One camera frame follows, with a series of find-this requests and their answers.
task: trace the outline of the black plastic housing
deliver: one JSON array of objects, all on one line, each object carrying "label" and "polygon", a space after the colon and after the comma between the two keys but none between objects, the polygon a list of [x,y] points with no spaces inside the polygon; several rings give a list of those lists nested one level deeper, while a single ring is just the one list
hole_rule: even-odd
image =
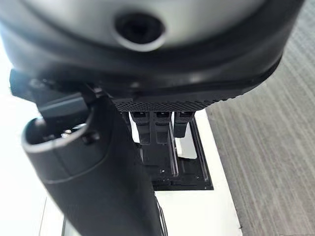
[{"label": "black plastic housing", "polygon": [[150,179],[121,114],[108,98],[86,126],[45,142],[36,119],[22,145],[37,175],[81,235],[161,236]]}]

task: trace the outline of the gray carpet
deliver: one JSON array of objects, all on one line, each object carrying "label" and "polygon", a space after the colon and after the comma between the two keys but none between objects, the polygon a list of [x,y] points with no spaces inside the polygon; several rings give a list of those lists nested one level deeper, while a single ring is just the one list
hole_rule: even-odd
[{"label": "gray carpet", "polygon": [[208,116],[243,234],[315,235],[315,0],[276,73]]}]

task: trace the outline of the white surface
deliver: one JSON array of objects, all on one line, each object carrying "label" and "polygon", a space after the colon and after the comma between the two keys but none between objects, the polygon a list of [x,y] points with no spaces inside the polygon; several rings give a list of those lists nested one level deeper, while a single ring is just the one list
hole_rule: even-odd
[{"label": "white surface", "polygon": [[175,138],[177,155],[186,159],[197,159],[197,152],[191,135],[190,124],[187,124],[185,137],[181,139]]},{"label": "white surface", "polygon": [[63,213],[55,202],[47,197],[39,236],[61,236],[63,233]]},{"label": "white surface", "polygon": [[24,125],[37,110],[10,94],[10,69],[0,42],[0,236],[37,236],[47,195],[20,145]]},{"label": "white surface", "polygon": [[241,236],[240,223],[206,111],[195,115],[213,191],[156,192],[169,236]]}]

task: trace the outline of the black handle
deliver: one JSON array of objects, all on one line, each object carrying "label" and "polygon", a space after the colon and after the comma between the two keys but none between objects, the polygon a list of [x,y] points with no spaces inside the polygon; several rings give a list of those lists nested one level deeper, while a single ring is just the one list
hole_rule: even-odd
[{"label": "black handle", "polygon": [[45,142],[38,120],[23,148],[38,176],[82,236],[161,236],[154,191],[122,115],[108,98],[86,126]]}]

